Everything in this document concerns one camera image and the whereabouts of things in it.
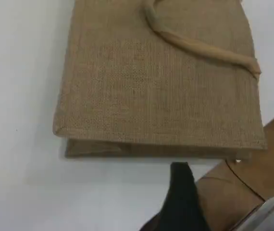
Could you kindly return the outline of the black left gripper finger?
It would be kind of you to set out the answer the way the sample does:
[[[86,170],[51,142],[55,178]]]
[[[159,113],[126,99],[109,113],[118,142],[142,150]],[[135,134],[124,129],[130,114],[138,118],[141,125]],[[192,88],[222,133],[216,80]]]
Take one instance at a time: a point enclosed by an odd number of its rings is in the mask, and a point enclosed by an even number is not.
[[[186,162],[170,165],[170,184],[161,210],[142,231],[208,231],[193,173]]]

